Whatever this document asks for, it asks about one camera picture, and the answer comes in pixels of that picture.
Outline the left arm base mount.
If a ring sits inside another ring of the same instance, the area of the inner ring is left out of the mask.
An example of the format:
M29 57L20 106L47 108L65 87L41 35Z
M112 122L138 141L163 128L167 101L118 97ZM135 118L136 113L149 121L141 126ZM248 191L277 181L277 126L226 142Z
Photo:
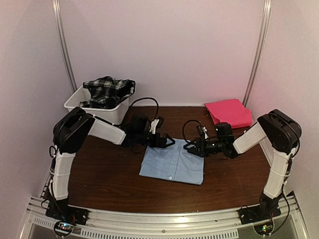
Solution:
M53 231L58 237L67 237L77 226L85 226L89 211L68 205L68 200L55 201L51 199L46 209L47 217L56 219Z

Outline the pink trousers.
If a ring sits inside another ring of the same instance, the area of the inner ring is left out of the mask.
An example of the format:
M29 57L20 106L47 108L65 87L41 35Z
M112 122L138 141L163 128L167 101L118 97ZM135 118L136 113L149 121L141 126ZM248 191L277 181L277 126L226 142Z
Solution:
M214 124L226 122L232 128L249 127L253 124L251 111L239 99L204 104Z

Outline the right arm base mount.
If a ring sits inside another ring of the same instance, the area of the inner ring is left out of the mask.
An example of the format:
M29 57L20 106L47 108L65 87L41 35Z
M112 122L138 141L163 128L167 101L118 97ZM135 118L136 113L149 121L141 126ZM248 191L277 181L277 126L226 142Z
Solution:
M280 198L281 196L270 199L262 195L258 205L242 206L238 210L241 224L257 223L254 226L255 232L259 236L270 236L275 232L274 217L281 215Z

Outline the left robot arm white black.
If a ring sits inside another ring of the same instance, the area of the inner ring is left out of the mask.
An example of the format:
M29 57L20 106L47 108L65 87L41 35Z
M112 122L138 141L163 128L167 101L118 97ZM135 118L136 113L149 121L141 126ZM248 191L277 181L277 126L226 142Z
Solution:
M67 221L72 211L62 202L68 199L68 183L71 167L76 153L86 138L93 136L121 147L134 147L136 144L167 148L175 144L168 134L160 134L164 119L150 120L145 115L134 115L128 123L114 124L94 114L75 107L53 128L53 145L49 152L52 157L50 166L50 201L54 203L53 214L61 221Z

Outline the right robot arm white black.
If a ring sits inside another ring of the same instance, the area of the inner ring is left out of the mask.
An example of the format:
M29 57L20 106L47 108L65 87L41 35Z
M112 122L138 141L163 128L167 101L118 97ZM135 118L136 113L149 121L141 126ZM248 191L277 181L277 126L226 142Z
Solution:
M273 160L267 183L260 196L256 216L267 219L277 208L283 195L284 184L290 172L292 160L300 148L301 126L278 109L258 117L248 130L240 136L233 134L231 125L221 122L215 125L216 135L208 137L204 127L197 126L199 136L184 145L184 149L193 155L206 157L223 153L234 159L261 141L268 139L273 148Z

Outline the light blue shirt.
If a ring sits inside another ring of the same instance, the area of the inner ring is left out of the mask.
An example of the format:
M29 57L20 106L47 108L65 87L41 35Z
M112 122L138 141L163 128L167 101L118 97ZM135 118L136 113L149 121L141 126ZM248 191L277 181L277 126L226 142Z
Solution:
M176 139L167 148L148 147L141 163L140 176L201 185L204 158L188 153L184 140Z

